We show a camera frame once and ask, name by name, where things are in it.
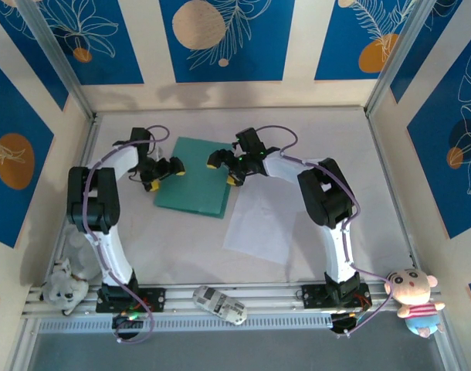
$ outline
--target green cutting mat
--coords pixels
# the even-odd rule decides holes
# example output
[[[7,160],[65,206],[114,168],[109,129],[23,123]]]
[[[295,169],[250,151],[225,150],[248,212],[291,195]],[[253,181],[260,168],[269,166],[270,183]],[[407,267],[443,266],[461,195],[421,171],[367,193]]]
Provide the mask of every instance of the green cutting mat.
[[[230,193],[230,185],[227,184],[229,170],[206,167],[210,154],[223,148],[230,149],[231,145],[179,137],[172,156],[182,161],[186,173],[163,180],[154,204],[223,219]]]

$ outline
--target stuffed animal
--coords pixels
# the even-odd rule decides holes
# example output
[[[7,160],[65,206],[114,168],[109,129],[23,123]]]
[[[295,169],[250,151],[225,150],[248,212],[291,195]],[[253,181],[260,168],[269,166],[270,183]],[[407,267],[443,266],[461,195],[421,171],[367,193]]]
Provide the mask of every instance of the stuffed animal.
[[[88,281],[100,273],[100,265],[86,237],[72,226],[66,231],[65,260],[54,267],[42,286],[40,300],[70,315],[86,297]]]
[[[392,283],[393,298],[402,304],[397,316],[405,319],[409,330],[423,338],[444,331],[438,311],[444,309],[445,303],[429,301],[431,288],[438,284],[434,276],[419,269],[406,269],[390,273],[387,279]],[[385,290],[390,294],[390,284],[385,283]]]

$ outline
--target white paper sheet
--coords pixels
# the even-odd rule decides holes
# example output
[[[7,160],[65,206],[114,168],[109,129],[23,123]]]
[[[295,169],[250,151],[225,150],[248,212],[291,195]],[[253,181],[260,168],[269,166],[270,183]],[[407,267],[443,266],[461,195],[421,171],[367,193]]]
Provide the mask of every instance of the white paper sheet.
[[[299,186],[250,176],[239,191],[223,247],[286,264],[296,214],[303,210]]]

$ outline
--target pink striped shirt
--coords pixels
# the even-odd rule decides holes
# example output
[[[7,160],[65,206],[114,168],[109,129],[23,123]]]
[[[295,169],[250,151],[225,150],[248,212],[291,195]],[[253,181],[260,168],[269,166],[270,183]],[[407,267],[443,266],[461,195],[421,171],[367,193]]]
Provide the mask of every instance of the pink striped shirt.
[[[406,318],[428,317],[429,315],[436,315],[438,313],[434,303],[412,305],[408,310],[409,312]]]

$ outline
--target purple cable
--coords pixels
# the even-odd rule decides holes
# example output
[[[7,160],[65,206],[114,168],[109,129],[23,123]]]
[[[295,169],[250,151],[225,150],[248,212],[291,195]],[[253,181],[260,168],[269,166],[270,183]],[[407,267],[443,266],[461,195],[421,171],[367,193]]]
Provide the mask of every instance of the purple cable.
[[[344,222],[344,224],[342,225],[342,241],[344,242],[344,253],[345,253],[345,258],[346,258],[346,261],[347,263],[357,272],[359,273],[362,273],[362,274],[367,274],[369,276],[372,276],[372,277],[376,277],[376,278],[379,278],[380,280],[382,280],[383,282],[387,283],[390,285],[390,294],[388,295],[388,297],[386,298],[385,301],[383,301],[383,303],[380,304],[380,306],[378,308],[376,308],[376,310],[369,316],[367,317],[361,324],[357,325],[355,328],[353,328],[352,330],[350,330],[349,332],[345,332],[344,334],[342,334],[341,336],[350,336],[351,334],[353,334],[354,332],[356,332],[358,329],[360,329],[363,325],[365,325],[366,323],[368,323],[371,319],[373,319],[374,316],[376,316],[377,313],[379,313],[379,311],[384,307],[386,306],[386,304],[390,301],[390,299],[393,297],[393,286],[391,284],[391,282],[389,280],[387,280],[386,278],[380,276],[379,274],[375,274],[375,273],[371,273],[371,272],[368,272],[368,271],[364,271],[358,267],[356,267],[354,265],[354,263],[351,262],[351,257],[349,256],[349,251],[347,249],[347,235],[345,234],[345,230],[347,228],[347,226],[352,222],[352,220],[356,219],[359,214],[361,213],[361,207],[359,206],[359,202],[357,201],[357,199],[355,198],[354,194],[352,193],[352,191],[349,189],[349,187],[347,187],[334,173],[330,172],[327,168],[324,168],[323,166],[321,165],[318,165],[318,164],[314,164],[312,162],[306,162],[306,161],[303,161],[303,160],[299,160],[298,158],[295,158],[295,157],[292,157],[292,156],[289,156],[289,155],[286,155],[285,153],[283,153],[285,150],[289,149],[290,147],[293,147],[294,145],[296,145],[296,143],[298,142],[298,137],[297,137],[297,134],[295,133],[295,131],[293,131],[292,129],[289,129],[289,128],[286,128],[284,126],[280,126],[280,125],[267,125],[267,126],[262,126],[261,128],[258,128],[256,129],[256,131],[260,131],[262,129],[267,129],[267,128],[279,128],[279,129],[283,129],[285,131],[288,131],[289,133],[291,133],[293,136],[294,136],[294,142],[291,143],[290,145],[286,145],[285,147],[283,147],[281,150],[280,150],[280,156],[282,158],[285,158],[286,160],[289,160],[289,161],[292,161],[292,162],[297,162],[299,164],[303,164],[305,166],[312,166],[314,168],[317,168],[318,170],[324,172],[326,175],[328,175],[330,178],[332,178],[332,180],[334,182],[336,182],[338,184],[338,186],[347,194],[347,196],[351,199],[352,203],[354,204],[354,206],[356,206],[356,212],[349,218],[347,218]]]
[[[145,340],[147,340],[151,337],[151,335],[153,333],[153,328],[154,328],[153,313],[151,313],[151,310],[149,309],[147,304],[139,296],[137,296],[125,284],[120,282],[120,280],[117,277],[115,277],[115,275],[112,272],[110,272],[110,267],[107,266],[107,262],[105,261],[105,258],[103,257],[103,251],[102,251],[102,246],[100,245],[100,240],[97,237],[97,235],[90,229],[90,225],[88,224],[88,218],[87,218],[88,217],[88,199],[90,197],[91,179],[93,178],[93,174],[107,159],[109,159],[110,157],[112,157],[113,155],[118,153],[119,151],[122,151],[123,149],[125,149],[127,147],[130,147],[132,145],[142,145],[144,143],[159,143],[161,141],[165,141],[170,136],[170,131],[163,125],[153,125],[153,126],[150,126],[149,128],[147,128],[147,130],[151,130],[151,129],[154,129],[154,128],[162,128],[167,132],[167,134],[165,135],[165,137],[163,137],[161,139],[151,139],[151,140],[144,140],[144,141],[131,141],[129,143],[126,143],[125,145],[120,145],[120,146],[114,148],[112,151],[110,151],[105,156],[103,156],[101,158],[101,160],[99,160],[90,169],[88,177],[86,178],[86,183],[85,183],[84,191],[83,191],[83,227],[84,227],[85,231],[93,238],[93,240],[95,241],[95,243],[97,245],[98,257],[100,258],[100,262],[101,262],[103,268],[105,270],[109,271],[108,274],[109,274],[110,278],[112,278],[112,280],[114,280],[114,282],[116,284],[118,284],[124,291],[126,291],[131,297],[133,297],[144,308],[144,310],[147,312],[148,318],[150,319],[150,329],[149,329],[148,333],[146,334],[145,337],[143,337],[141,339],[138,339],[138,340],[124,340],[124,339],[119,338],[117,336],[117,333],[118,333],[118,329],[117,329],[116,333],[114,333],[114,334],[117,337],[117,341],[119,343],[123,343],[123,344],[139,344],[139,343],[144,342]]]

